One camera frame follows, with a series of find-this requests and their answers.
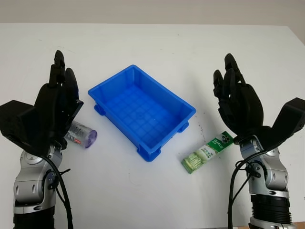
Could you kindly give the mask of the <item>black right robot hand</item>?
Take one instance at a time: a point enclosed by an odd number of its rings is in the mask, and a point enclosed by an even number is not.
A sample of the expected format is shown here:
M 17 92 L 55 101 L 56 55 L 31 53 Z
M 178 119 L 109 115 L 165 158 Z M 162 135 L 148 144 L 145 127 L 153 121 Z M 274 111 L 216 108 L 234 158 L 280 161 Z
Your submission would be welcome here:
M 213 74 L 213 93 L 223 122 L 238 137 L 244 137 L 263 125 L 263 106 L 232 54 L 225 56 L 224 65 L 224 75 L 219 70 Z

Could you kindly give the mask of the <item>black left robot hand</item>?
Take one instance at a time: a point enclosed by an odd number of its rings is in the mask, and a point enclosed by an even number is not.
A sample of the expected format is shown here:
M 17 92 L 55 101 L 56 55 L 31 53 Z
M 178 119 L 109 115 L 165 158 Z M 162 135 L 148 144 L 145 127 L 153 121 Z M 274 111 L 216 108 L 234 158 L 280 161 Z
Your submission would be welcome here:
M 65 136 L 76 114 L 83 106 L 75 74 L 65 67 L 64 55 L 57 50 L 51 65 L 49 82 L 44 84 L 36 98 L 41 137 L 47 144 L 59 144 L 66 149 Z

